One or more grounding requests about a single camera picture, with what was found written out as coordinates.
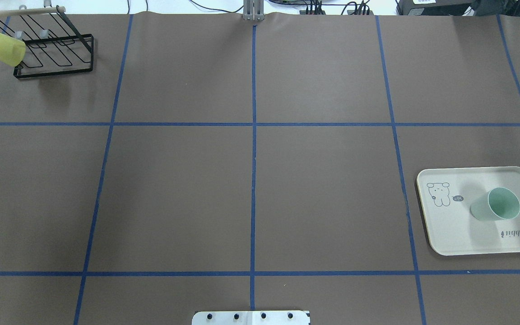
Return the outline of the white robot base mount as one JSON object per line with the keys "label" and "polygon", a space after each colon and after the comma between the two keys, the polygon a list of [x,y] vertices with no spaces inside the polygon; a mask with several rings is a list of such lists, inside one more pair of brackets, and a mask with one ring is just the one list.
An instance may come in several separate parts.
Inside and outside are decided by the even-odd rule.
{"label": "white robot base mount", "polygon": [[311,325],[309,311],[202,311],[192,317],[192,325]]}

